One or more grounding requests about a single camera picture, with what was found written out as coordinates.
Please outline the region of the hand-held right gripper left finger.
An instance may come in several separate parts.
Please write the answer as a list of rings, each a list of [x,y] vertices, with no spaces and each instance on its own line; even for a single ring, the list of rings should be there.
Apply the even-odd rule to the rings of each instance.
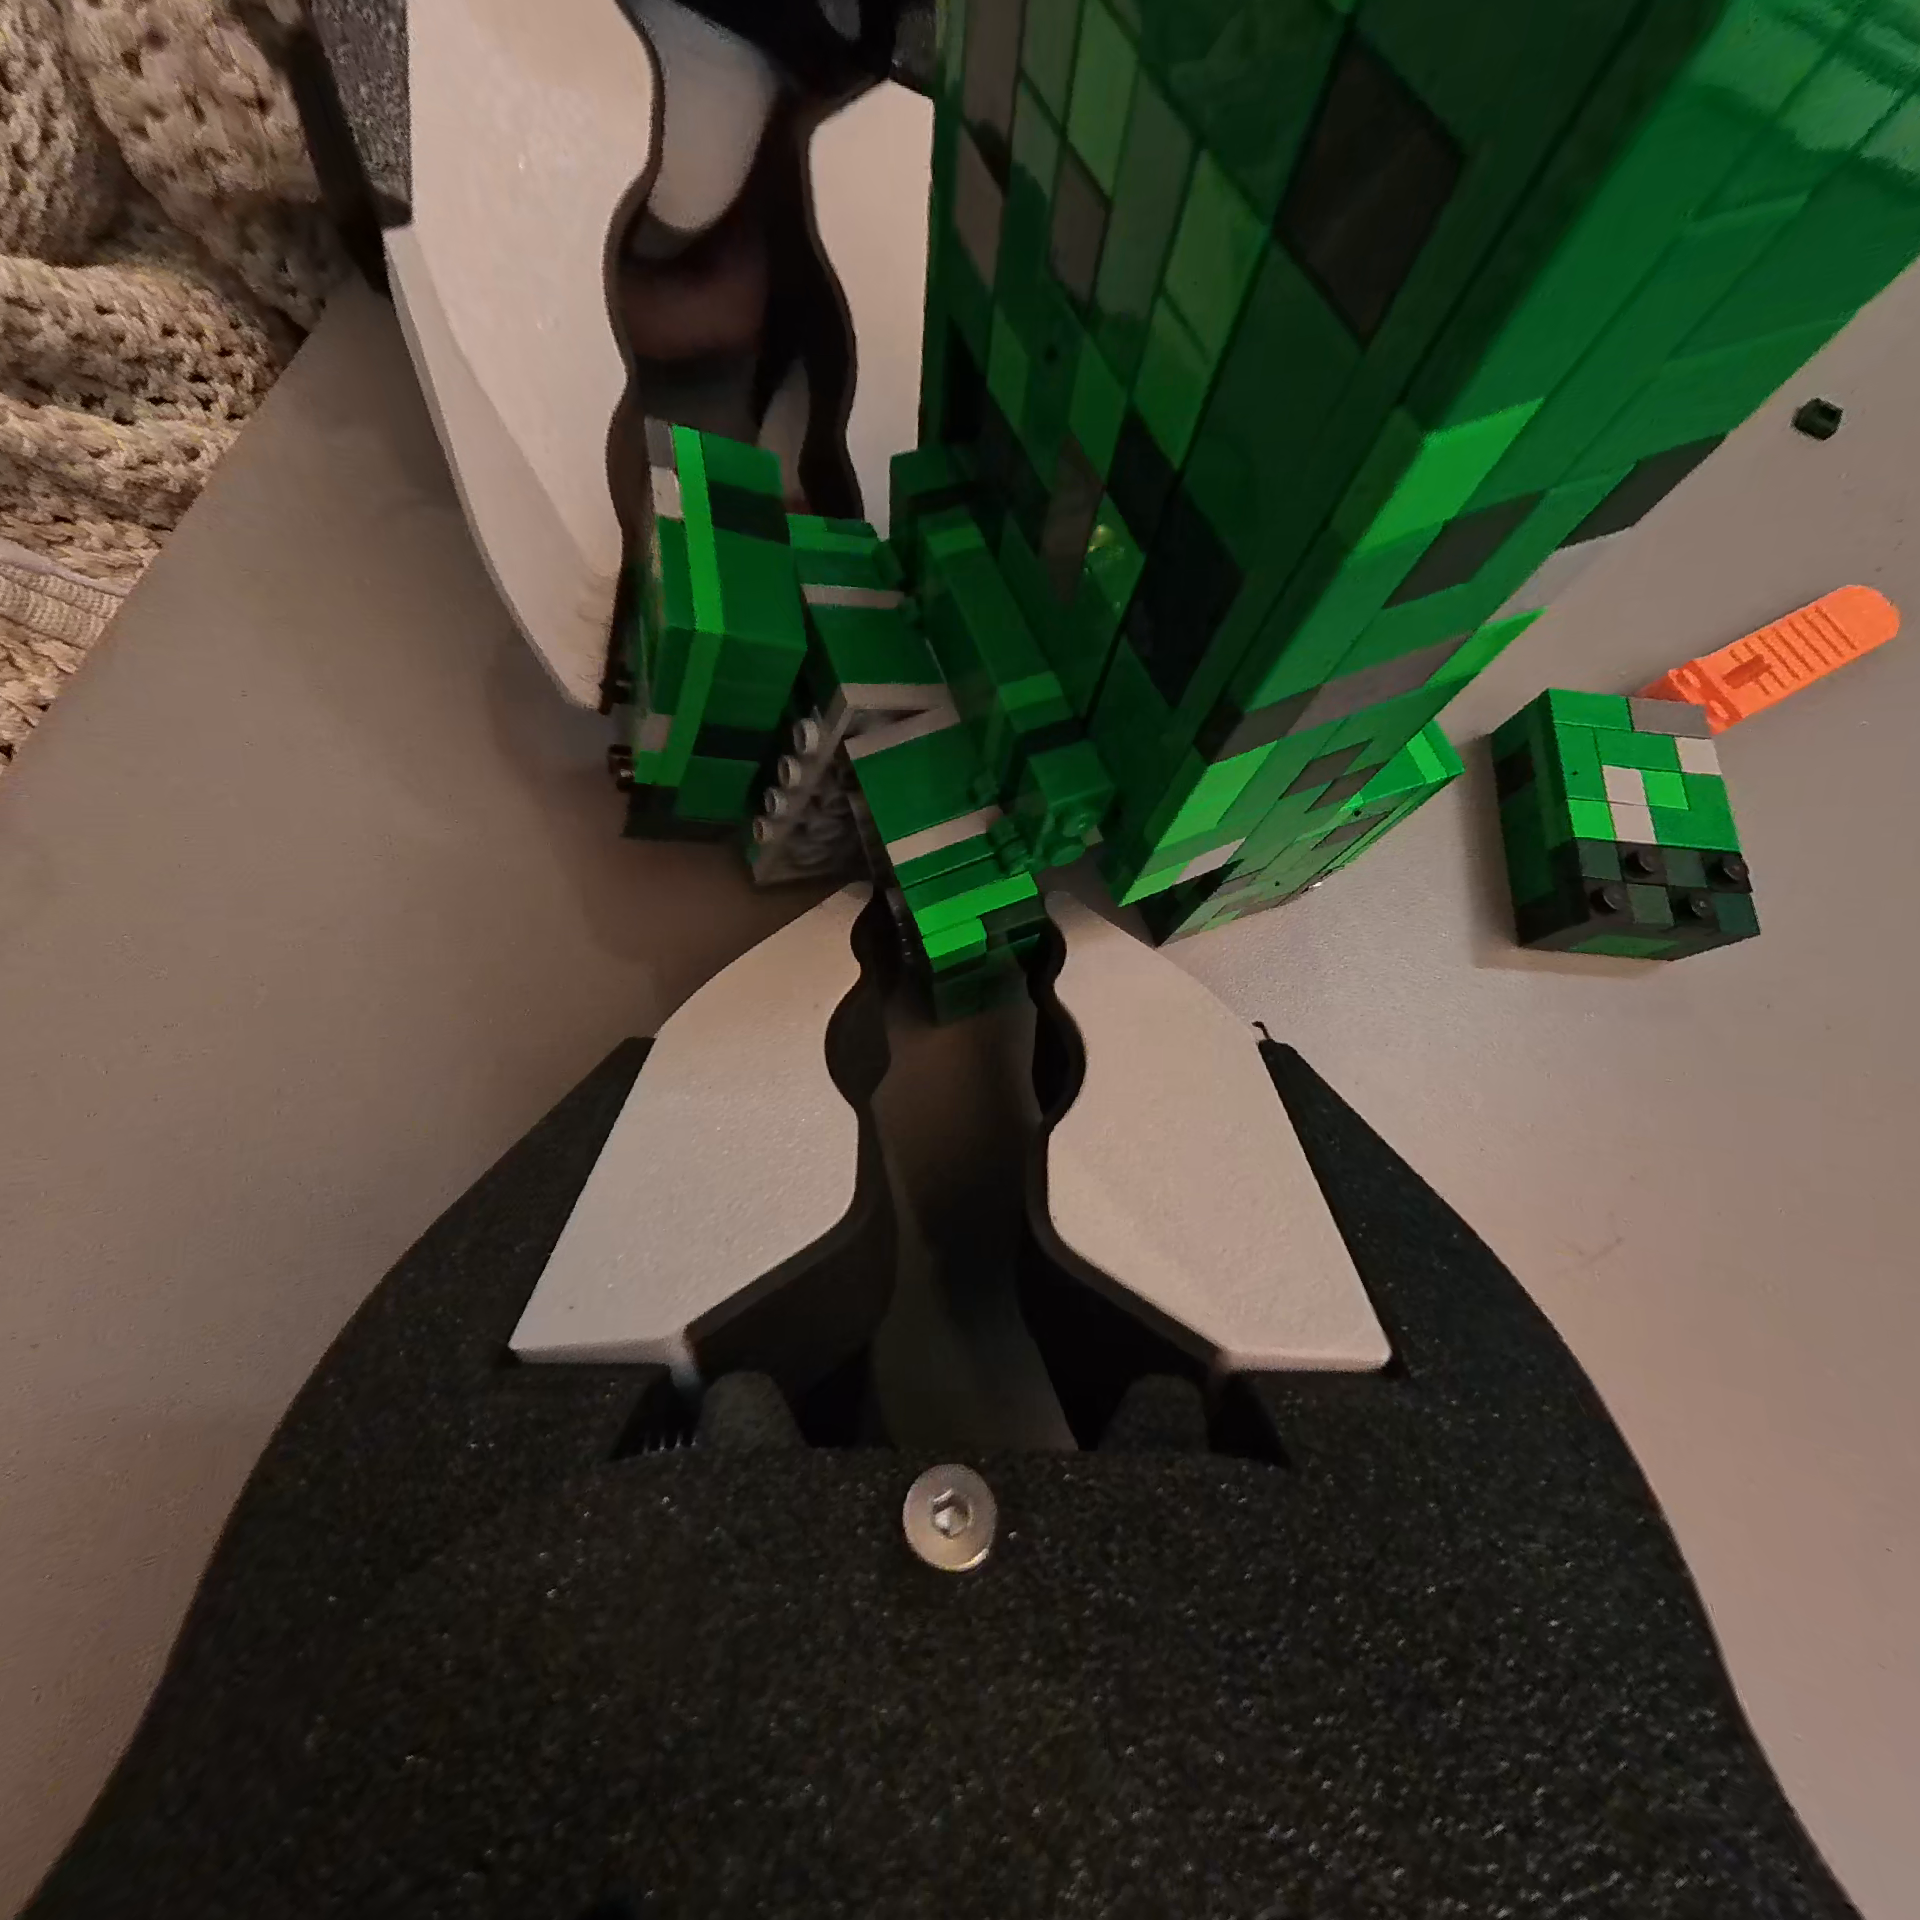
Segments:
[[[844,883],[689,995],[636,1078],[508,1350],[652,1364],[700,1400],[732,1374],[852,1421],[898,1279],[874,1117],[891,920]]]

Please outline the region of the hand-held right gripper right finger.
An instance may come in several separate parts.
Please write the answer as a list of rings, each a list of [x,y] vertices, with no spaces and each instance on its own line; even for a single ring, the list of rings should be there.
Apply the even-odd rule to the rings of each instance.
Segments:
[[[1374,1375],[1392,1346],[1257,1025],[1069,892],[1027,983],[1023,1319],[1071,1421],[1136,1379]]]

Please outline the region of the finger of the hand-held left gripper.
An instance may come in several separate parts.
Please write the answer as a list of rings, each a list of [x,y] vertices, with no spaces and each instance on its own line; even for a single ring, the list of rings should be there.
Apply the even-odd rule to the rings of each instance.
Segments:
[[[413,2],[405,63],[411,219],[386,235],[405,344],[493,587],[559,692],[597,707],[631,377],[611,258],[657,157],[659,61],[620,3]]]
[[[739,190],[748,268],[748,439],[789,508],[887,517],[892,456],[918,429],[932,134],[894,80],[833,98],[757,61]]]

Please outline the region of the green lego foot block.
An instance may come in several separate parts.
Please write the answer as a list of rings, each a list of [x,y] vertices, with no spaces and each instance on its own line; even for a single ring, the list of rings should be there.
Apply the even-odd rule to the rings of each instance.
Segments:
[[[639,516],[607,695],[624,834],[748,827],[806,657],[801,566],[776,456],[690,424],[642,424]]]
[[[1676,961],[1761,934],[1711,707],[1546,688],[1489,745],[1521,947]]]

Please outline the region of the green lego creeper figure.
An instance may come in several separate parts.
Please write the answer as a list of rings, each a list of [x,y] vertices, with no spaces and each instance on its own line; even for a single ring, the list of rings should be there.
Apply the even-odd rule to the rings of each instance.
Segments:
[[[891,559],[970,732],[770,788],[938,1012],[1095,852],[1155,944],[1437,789],[1438,718],[1917,261],[1917,3],[932,3]]]

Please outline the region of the person's left forearm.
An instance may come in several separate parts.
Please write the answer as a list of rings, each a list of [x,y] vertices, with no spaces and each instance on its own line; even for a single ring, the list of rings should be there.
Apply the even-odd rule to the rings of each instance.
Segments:
[[[306,3],[3,6],[5,541],[122,587],[346,273]]]

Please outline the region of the orange lego brick separator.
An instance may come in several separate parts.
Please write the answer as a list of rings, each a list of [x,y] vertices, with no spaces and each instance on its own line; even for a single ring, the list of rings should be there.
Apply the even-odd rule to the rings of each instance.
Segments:
[[[1820,593],[1639,688],[1642,702],[1701,707],[1714,735],[1779,707],[1901,634],[1904,613],[1878,587]]]

